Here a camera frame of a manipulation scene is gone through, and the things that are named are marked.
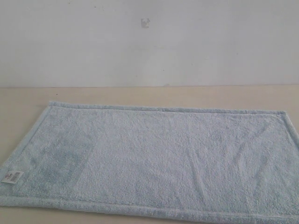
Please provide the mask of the light blue fluffy towel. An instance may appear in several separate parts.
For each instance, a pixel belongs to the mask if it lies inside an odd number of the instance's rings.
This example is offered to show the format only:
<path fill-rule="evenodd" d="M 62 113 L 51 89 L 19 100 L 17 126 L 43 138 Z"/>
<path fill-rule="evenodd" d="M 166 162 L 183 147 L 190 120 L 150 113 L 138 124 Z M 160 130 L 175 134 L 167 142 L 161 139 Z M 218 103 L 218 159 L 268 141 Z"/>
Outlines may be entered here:
<path fill-rule="evenodd" d="M 299 221 L 284 111 L 51 102 L 0 168 L 2 206 L 216 224 Z"/>

